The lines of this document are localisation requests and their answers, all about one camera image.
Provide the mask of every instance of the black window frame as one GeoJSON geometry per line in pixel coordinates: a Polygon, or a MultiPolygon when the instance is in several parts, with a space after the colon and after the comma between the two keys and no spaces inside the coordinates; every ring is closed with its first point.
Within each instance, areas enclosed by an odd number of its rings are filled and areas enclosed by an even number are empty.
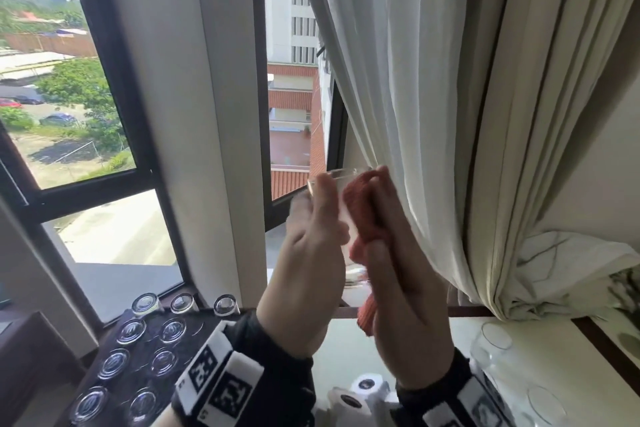
{"type": "MultiPolygon", "coordinates": [[[[260,126],[260,153],[262,162],[262,192],[264,199],[264,231],[274,229],[287,220],[291,198],[300,192],[296,189],[277,199],[271,199],[271,159],[269,146],[269,89],[267,83],[267,45],[264,0],[253,0],[253,27],[255,31],[255,56],[258,82],[258,113],[260,126]]],[[[344,162],[344,146],[348,126],[347,110],[336,83],[333,83],[329,141],[326,153],[326,169],[340,169],[344,162]]]]}
{"type": "Polygon", "coordinates": [[[180,287],[193,288],[193,278],[189,272],[186,253],[163,180],[156,146],[148,126],[114,1],[80,2],[136,168],[40,189],[8,132],[0,123],[0,192],[71,302],[76,305],[92,331],[100,334],[118,318],[107,323],[102,322],[56,249],[56,245],[47,235],[42,226],[44,223],[154,189],[182,275],[182,283],[164,291],[160,294],[161,298],[180,287]]]}

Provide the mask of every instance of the right hand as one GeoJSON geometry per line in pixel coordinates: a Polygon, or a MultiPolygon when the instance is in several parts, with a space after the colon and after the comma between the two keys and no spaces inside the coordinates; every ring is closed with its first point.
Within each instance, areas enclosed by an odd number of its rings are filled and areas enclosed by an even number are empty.
{"type": "Polygon", "coordinates": [[[373,178],[373,198],[392,237],[365,246],[365,263],[378,304],[373,336],[380,357],[405,389],[418,390],[441,379],[453,361],[444,280],[420,249],[386,167],[373,178]],[[391,261],[396,257],[396,269],[391,261]]]}

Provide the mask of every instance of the white building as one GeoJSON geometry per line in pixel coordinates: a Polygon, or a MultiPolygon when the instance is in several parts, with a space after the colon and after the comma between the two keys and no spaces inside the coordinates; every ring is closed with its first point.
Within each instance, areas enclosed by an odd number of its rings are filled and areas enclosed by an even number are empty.
{"type": "Polygon", "coordinates": [[[309,0],[264,0],[267,60],[315,64],[318,28],[309,0]]]}

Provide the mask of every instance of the orange towel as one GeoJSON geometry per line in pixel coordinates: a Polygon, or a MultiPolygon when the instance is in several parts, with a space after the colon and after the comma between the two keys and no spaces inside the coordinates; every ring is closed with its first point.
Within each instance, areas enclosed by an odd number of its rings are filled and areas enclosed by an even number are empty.
{"type": "MultiPolygon", "coordinates": [[[[369,181],[374,177],[378,177],[380,180],[388,179],[388,174],[376,170],[363,172],[348,183],[342,191],[342,201],[358,230],[358,237],[349,250],[351,260],[358,264],[363,263],[364,245],[367,243],[373,240],[384,240],[389,247],[391,246],[391,235],[380,222],[371,194],[372,188],[369,185],[369,181]]],[[[367,336],[373,334],[373,318],[375,315],[376,300],[371,294],[358,309],[358,326],[367,336]]]]}

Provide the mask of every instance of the parked car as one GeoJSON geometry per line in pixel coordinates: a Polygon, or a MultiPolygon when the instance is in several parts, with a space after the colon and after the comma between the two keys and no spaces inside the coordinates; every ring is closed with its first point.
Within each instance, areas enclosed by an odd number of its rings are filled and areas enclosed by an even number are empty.
{"type": "Polygon", "coordinates": [[[21,108],[22,105],[9,98],[0,98],[0,107],[21,108]]]}
{"type": "Polygon", "coordinates": [[[77,123],[77,118],[64,112],[53,112],[48,117],[40,119],[40,125],[54,125],[69,127],[77,123]]]}
{"type": "Polygon", "coordinates": [[[12,99],[18,101],[22,105],[42,105],[44,103],[41,99],[29,98],[26,95],[14,96],[12,99]]]}

